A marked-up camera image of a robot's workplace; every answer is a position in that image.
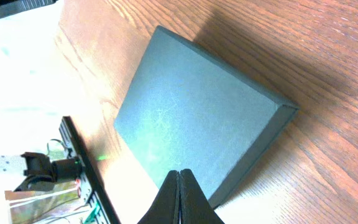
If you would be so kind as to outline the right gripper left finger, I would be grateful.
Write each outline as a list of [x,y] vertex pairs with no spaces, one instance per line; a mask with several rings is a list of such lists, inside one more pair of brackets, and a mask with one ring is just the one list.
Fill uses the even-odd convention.
[[150,208],[138,224],[179,224],[179,183],[179,172],[169,171]]

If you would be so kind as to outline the black gift box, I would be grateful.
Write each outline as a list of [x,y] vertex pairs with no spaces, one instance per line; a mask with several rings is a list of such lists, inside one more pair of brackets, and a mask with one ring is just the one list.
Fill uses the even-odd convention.
[[199,45],[158,26],[114,121],[157,187],[190,169],[222,205],[298,112]]

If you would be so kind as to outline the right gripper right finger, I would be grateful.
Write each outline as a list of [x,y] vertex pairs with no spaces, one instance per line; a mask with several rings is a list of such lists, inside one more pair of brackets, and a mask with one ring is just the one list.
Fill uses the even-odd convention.
[[190,169],[180,171],[180,221],[183,224],[224,224]]

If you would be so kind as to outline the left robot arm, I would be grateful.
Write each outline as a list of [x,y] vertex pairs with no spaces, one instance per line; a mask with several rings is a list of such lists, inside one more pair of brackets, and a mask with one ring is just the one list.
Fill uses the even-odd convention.
[[77,157],[52,162],[45,154],[36,152],[25,152],[20,157],[25,161],[22,171],[25,179],[14,189],[15,192],[48,192],[56,184],[76,180],[82,172]]

